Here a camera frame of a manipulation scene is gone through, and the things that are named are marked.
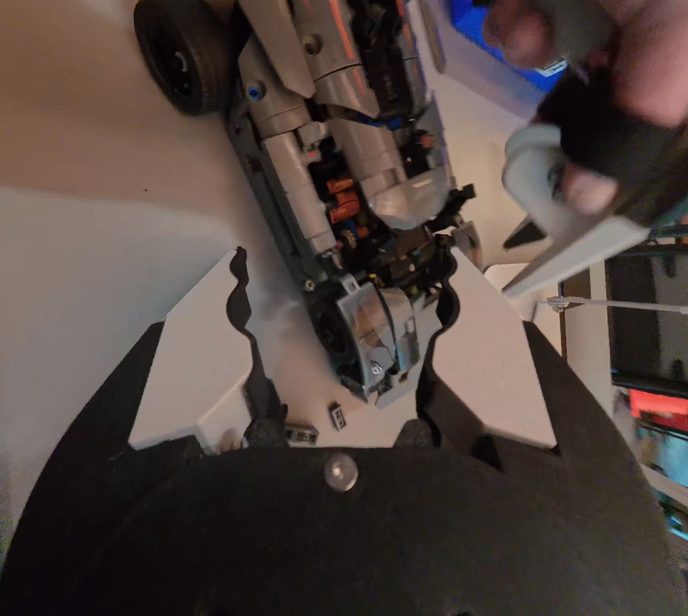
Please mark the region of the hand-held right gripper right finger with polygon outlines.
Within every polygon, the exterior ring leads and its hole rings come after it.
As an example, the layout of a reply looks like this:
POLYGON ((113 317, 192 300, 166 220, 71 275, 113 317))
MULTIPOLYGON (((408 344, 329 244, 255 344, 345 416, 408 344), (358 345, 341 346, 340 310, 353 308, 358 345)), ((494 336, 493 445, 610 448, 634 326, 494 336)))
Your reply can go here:
POLYGON ((523 320, 449 237, 440 244, 440 328, 418 382, 419 416, 441 448, 464 454, 486 437, 555 449, 523 320))

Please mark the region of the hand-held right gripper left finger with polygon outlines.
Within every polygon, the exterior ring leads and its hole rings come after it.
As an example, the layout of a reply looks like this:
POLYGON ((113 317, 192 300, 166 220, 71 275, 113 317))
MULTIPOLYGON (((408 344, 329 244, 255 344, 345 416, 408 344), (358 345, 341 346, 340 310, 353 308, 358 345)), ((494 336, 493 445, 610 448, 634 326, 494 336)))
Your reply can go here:
POLYGON ((226 254, 167 314, 129 435, 133 449, 194 438, 241 448, 256 422, 283 429, 286 405, 248 330, 247 251, 226 254))

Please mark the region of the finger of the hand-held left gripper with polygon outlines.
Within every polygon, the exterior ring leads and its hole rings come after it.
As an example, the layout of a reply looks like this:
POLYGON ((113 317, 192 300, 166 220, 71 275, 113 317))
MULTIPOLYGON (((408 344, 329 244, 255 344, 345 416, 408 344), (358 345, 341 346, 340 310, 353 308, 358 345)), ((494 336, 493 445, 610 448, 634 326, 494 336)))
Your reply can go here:
POLYGON ((531 218, 526 217, 503 243, 503 250, 509 251, 531 243, 546 240, 548 235, 531 218))
POLYGON ((563 232, 502 290, 508 298, 540 292, 648 239, 650 227, 623 216, 574 217, 563 232))

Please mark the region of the grey toy car model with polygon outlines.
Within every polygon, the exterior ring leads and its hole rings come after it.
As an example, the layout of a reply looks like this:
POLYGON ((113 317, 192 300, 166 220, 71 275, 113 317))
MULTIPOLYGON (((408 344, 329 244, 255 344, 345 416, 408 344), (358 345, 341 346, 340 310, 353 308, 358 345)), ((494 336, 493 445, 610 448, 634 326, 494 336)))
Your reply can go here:
POLYGON ((341 384, 367 402, 422 363, 420 301, 441 289, 476 195, 456 185, 409 4, 445 60, 427 0, 140 0, 133 27, 160 91, 220 114, 341 384))

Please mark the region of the person's left hand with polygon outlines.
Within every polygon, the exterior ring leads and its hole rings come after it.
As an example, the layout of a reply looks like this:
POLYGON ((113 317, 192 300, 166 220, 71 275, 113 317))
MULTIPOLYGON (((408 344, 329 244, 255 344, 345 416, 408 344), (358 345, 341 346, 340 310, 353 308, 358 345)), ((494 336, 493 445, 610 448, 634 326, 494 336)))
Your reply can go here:
POLYGON ((613 24, 607 44, 541 102, 567 155, 560 189, 583 215, 606 214, 662 174, 687 173, 687 0, 589 0, 613 24))

